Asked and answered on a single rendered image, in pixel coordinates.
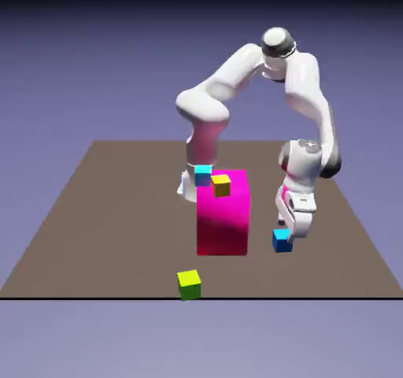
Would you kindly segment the small yellow cube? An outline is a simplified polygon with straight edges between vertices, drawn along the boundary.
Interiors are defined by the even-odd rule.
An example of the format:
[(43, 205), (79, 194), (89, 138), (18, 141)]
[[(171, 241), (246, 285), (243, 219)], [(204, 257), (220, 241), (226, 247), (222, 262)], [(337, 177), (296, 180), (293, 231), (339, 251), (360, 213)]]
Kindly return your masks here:
[(216, 198), (227, 197), (231, 194), (231, 179), (228, 174), (211, 175), (211, 187)]

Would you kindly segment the large magenta box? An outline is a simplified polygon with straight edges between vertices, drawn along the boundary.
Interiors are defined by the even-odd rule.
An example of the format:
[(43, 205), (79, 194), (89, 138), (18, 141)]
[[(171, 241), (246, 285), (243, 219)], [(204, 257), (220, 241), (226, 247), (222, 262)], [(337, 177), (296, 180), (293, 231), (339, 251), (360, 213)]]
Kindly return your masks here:
[(250, 186), (242, 169), (215, 170), (227, 175), (230, 194), (216, 197), (214, 186), (197, 188), (196, 253), (199, 256), (245, 256), (250, 229)]

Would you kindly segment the small lime green cube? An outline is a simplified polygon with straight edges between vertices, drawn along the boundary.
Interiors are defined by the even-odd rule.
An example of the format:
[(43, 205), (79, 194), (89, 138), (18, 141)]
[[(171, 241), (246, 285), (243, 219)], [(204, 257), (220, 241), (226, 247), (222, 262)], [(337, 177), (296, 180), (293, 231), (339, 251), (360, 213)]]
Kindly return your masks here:
[(202, 295), (202, 281), (196, 269), (177, 272), (180, 298), (185, 300), (199, 299)]

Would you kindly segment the small cyan cube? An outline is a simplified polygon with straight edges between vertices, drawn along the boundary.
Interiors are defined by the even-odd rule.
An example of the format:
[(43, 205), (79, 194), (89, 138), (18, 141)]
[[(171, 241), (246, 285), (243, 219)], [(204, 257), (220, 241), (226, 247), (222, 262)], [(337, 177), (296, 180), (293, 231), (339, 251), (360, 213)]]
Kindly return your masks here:
[(196, 165), (194, 167), (194, 184), (196, 187), (208, 187), (211, 184), (213, 167), (211, 165)]

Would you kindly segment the small blue cube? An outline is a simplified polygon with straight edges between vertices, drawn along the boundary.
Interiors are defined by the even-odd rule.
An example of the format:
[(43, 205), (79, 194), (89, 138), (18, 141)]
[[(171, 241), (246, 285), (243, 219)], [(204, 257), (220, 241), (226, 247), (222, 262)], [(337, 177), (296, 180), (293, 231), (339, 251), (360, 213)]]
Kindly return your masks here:
[(293, 243), (288, 241), (290, 230), (277, 228), (272, 230), (272, 246), (276, 253), (288, 253), (293, 250)]

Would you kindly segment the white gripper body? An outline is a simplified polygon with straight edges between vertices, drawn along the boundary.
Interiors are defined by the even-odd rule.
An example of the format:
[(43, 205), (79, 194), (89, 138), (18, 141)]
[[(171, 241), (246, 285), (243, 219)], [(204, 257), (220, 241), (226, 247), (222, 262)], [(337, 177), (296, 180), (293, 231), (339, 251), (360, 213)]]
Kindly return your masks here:
[(275, 205), (290, 232), (305, 238), (316, 212), (314, 194), (292, 191), (283, 184), (276, 194)]

